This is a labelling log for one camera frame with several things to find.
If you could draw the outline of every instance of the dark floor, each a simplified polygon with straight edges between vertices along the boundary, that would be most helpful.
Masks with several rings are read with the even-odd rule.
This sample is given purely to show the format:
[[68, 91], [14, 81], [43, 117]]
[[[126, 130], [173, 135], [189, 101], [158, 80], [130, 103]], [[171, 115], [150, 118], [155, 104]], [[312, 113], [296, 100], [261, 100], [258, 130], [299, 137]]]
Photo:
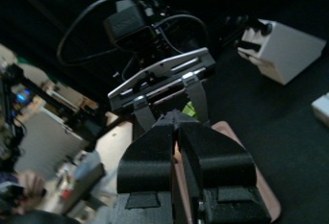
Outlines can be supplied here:
[[[328, 2], [286, 1], [266, 19], [328, 39]], [[280, 199], [278, 223], [329, 223], [329, 128], [312, 109], [312, 102], [329, 91], [328, 60], [325, 52], [281, 86], [226, 47], [206, 85], [212, 121], [232, 125]]]

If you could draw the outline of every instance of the white object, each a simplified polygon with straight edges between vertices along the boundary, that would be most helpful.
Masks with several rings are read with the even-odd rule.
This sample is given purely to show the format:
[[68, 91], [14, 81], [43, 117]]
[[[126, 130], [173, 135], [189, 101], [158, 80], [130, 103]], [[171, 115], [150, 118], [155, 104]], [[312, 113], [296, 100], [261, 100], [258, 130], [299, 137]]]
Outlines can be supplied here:
[[258, 44], [261, 48], [256, 52], [238, 47], [238, 53], [257, 65], [265, 76], [285, 85], [321, 56], [327, 41], [276, 21], [260, 21], [270, 23], [273, 31], [262, 36], [261, 31], [246, 29], [242, 41]]
[[329, 127], [329, 93], [313, 101], [313, 113], [316, 118]]

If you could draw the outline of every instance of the black cable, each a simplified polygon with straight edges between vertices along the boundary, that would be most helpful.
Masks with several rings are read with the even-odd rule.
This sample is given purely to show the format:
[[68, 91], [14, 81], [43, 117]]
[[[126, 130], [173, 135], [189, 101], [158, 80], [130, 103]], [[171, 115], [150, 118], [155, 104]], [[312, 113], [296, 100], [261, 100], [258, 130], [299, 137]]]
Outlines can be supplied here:
[[171, 47], [179, 54], [182, 54], [184, 51], [181, 51], [181, 50], [174, 46], [174, 44], [173, 44], [171, 41], [169, 40], [169, 38], [167, 38], [167, 36], [166, 36], [166, 34], [165, 34], [165, 32], [163, 32], [163, 29], [162, 29], [161, 27], [159, 27], [159, 32], [161, 32], [161, 34], [162, 34], [162, 36], [163, 36], [163, 38], [165, 38], [167, 44], [170, 45], [170, 47]]
[[126, 75], [127, 69], [131, 66], [131, 64], [133, 64], [134, 61], [135, 61], [135, 57], [133, 57], [130, 59], [129, 64], [125, 66], [125, 68], [122, 70], [121, 79], [122, 79], [123, 82], [127, 80], [125, 75]]
[[16, 122], [20, 124], [22, 128], [23, 128], [23, 133], [24, 135], [27, 135], [27, 128], [26, 125], [23, 124], [23, 122], [15, 117]]
[[[63, 64], [63, 65], [81, 65], [86, 62], [83, 61], [87, 61], [90, 62], [91, 59], [99, 57], [99, 56], [103, 56], [103, 55], [107, 55], [110, 53], [113, 53], [114, 51], [117, 51], [117, 49], [113, 49], [110, 51], [105, 51], [102, 53], [98, 53], [98, 54], [94, 54], [91, 56], [87, 56], [87, 57], [82, 57], [82, 58], [78, 58], [78, 59], [73, 59], [73, 60], [64, 60], [63, 59], [63, 56], [62, 56], [62, 51], [64, 49], [64, 45], [66, 45], [66, 42], [74, 32], [74, 30], [77, 29], [78, 25], [82, 23], [83, 19], [89, 16], [89, 14], [91, 12], [94, 12], [95, 9], [98, 9], [101, 6], [105, 6], [106, 4], [109, 3], [113, 3], [113, 2], [118, 2], [118, 1], [122, 1], [122, 0], [98, 0], [95, 3], [93, 3], [81, 13], [79, 17], [77, 18], [77, 20], [74, 21], [74, 23], [71, 24], [66, 34], [64, 34], [64, 37], [63, 39], [60, 40], [59, 42], [59, 45], [58, 45], [58, 50], [56, 50], [56, 57], [58, 57], [58, 60], [59, 62]], [[153, 7], [155, 6], [154, 4], [154, 0], [141, 0], [141, 1], [145, 1], [147, 2]]]
[[210, 41], [210, 34], [209, 34], [209, 30], [208, 30], [208, 26], [205, 24], [205, 22], [194, 15], [190, 14], [175, 14], [173, 16], [169, 16], [167, 18], [165, 18], [163, 20], [161, 20], [155, 25], [154, 28], [159, 28], [165, 23], [173, 21], [173, 20], [178, 20], [178, 19], [192, 19], [194, 20], [202, 27], [204, 32], [205, 32], [205, 37], [206, 37], [206, 45], [209, 44]]

